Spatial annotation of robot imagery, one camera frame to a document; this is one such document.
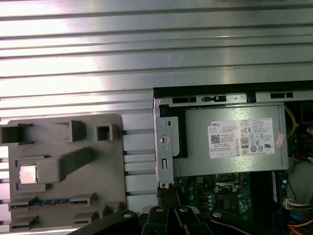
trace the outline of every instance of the red sticker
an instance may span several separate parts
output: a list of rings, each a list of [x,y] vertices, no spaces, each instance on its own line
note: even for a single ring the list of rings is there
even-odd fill
[[[278,134],[277,140],[276,140],[276,145],[278,147],[281,147],[284,141],[285,135],[283,134]]]

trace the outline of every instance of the yellow wire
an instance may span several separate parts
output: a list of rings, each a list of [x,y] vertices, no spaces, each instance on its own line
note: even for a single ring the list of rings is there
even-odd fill
[[[287,138],[290,138],[294,134],[297,124],[295,122],[295,118],[294,118],[292,112],[290,111],[290,109],[287,106],[285,106],[285,110],[292,120],[292,129],[289,132],[289,134],[287,135]]]
[[[313,219],[311,219],[310,221],[305,222],[305,223],[303,223],[303,224],[295,224],[295,225],[289,224],[289,226],[290,226],[291,228],[299,228],[299,227],[302,227],[302,226],[306,226],[306,225],[308,225],[308,224],[310,224],[310,223],[312,223],[312,222],[313,222]]]

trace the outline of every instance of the barcode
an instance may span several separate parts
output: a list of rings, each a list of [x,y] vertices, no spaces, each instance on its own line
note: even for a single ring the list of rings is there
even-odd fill
[[[211,143],[221,143],[220,135],[211,135]]]

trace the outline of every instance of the sticker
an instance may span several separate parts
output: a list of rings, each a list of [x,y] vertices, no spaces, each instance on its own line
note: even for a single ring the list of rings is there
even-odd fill
[[[277,140],[276,140],[276,145],[278,147],[281,147],[284,141],[285,135],[283,134],[278,134]]]
[[[272,185],[273,185],[273,200],[274,202],[277,202],[276,175],[274,171],[272,171]]]
[[[210,158],[275,153],[271,118],[213,121],[208,134]]]

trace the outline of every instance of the white connector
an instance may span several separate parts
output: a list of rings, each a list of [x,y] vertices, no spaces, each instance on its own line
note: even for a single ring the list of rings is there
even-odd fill
[[[284,199],[284,203],[283,203],[283,204],[284,204],[284,208],[287,209],[287,210],[291,210],[292,207],[290,207],[290,206],[288,205],[288,202],[292,202],[291,199],[290,199],[290,198],[285,198],[285,199]]]

